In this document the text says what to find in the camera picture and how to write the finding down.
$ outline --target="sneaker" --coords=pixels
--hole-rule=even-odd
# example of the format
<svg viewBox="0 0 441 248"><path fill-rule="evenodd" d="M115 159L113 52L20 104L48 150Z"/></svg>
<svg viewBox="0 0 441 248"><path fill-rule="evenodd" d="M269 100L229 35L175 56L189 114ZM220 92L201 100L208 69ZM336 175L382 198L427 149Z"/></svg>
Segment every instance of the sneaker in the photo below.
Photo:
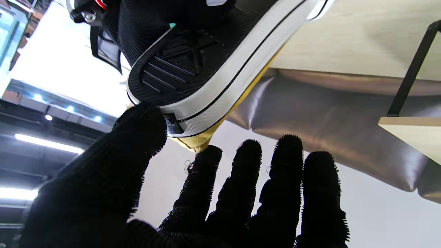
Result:
<svg viewBox="0 0 441 248"><path fill-rule="evenodd" d="M216 25L176 25L134 63L128 96L134 105L161 106L168 136L199 151L284 43L306 21L322 15L327 2L238 0Z"/></svg>

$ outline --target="gloved hand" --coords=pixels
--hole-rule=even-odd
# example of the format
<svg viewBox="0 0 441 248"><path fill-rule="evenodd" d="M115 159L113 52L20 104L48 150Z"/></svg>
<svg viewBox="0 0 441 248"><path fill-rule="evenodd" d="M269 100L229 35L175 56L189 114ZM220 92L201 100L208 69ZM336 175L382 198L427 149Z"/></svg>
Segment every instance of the gloved hand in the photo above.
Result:
<svg viewBox="0 0 441 248"><path fill-rule="evenodd" d="M303 166L300 139L283 136L274 151L250 216L261 163L261 147L245 141L231 176L209 209L221 150L209 146L188 169L179 199L158 230L132 220L149 160L164 145L166 125L158 108L141 103L126 111L112 132L41 187L22 232L20 247L292 247L303 183L302 234L297 247L346 247L349 237L340 209L340 185L333 159L311 153Z"/></svg>
<svg viewBox="0 0 441 248"><path fill-rule="evenodd" d="M247 140L237 150L231 176L207 220L221 150L209 146L188 169L179 199L157 234L176 247L293 247L303 178L302 235L297 247L347 247L349 230L340 209L340 185L332 156L311 153L303 167L301 140L283 136L276 145L270 179L253 217L261 147Z"/></svg>

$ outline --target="finger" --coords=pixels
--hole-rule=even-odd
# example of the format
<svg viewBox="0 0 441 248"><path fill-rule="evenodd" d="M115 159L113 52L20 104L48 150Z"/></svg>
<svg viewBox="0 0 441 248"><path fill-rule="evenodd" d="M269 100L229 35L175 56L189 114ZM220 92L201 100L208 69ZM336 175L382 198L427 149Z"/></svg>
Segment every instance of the finger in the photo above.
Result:
<svg viewBox="0 0 441 248"><path fill-rule="evenodd" d="M302 169L302 141L294 135L282 136L274 149L270 179L260 194L262 205L250 221L255 247L293 246L299 222Z"/></svg>
<svg viewBox="0 0 441 248"><path fill-rule="evenodd" d="M110 135L115 145L124 144L121 145L124 157L136 160L161 150L167 140L167 125L158 107L141 102L118 118Z"/></svg>
<svg viewBox="0 0 441 248"><path fill-rule="evenodd" d="M304 209L298 247L346 247L349 229L340 209L340 180L328 152L313 152L303 172Z"/></svg>
<svg viewBox="0 0 441 248"><path fill-rule="evenodd" d="M179 199L173 210L159 226L159 230L169 233L199 233L210 207L216 171L222 150L208 146L188 170Z"/></svg>
<svg viewBox="0 0 441 248"><path fill-rule="evenodd" d="M228 243L239 242L250 218L256 197L262 149L255 140L246 140L236 152L231 176L219 193L216 211L207 219L208 232Z"/></svg>

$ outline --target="fluorescent light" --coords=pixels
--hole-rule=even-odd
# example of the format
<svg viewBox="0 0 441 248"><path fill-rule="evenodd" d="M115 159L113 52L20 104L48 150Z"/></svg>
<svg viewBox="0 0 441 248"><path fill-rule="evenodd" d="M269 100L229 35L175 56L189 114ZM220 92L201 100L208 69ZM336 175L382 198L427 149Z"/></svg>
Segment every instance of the fluorescent light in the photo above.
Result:
<svg viewBox="0 0 441 248"><path fill-rule="evenodd" d="M18 140L24 141L24 142L29 142L29 143L33 143L36 145L50 147L50 148L63 150L63 151L69 151L69 152L73 152L73 153L77 153L77 154L81 154L84 152L83 149L78 148L78 147L71 147L71 146L60 144L57 142L53 142L53 141L49 141L49 140L45 140L45 139L39 139L39 138L35 138L35 137L23 135L23 134L16 134L15 138Z"/></svg>
<svg viewBox="0 0 441 248"><path fill-rule="evenodd" d="M37 195L37 190L0 188L0 198L32 201Z"/></svg>
<svg viewBox="0 0 441 248"><path fill-rule="evenodd" d="M43 101L43 97L40 94L35 94L34 95L34 100L36 100L36 101Z"/></svg>

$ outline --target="metal rod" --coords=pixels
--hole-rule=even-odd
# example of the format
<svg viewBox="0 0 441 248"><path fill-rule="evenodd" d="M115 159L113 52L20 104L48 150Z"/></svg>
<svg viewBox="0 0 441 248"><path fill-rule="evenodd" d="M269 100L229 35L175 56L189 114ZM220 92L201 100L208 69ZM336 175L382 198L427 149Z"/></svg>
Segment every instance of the metal rod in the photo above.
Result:
<svg viewBox="0 0 441 248"><path fill-rule="evenodd" d="M426 34L422 39L415 57L406 73L406 76L401 83L401 86L393 99L392 105L387 113L388 117L397 117L400 115L400 111L406 101L407 96L412 88L412 85L416 79L416 76L421 69L421 66L426 58L426 55L432 45L438 32L441 32L441 20L432 23L429 28L427 28Z"/></svg>

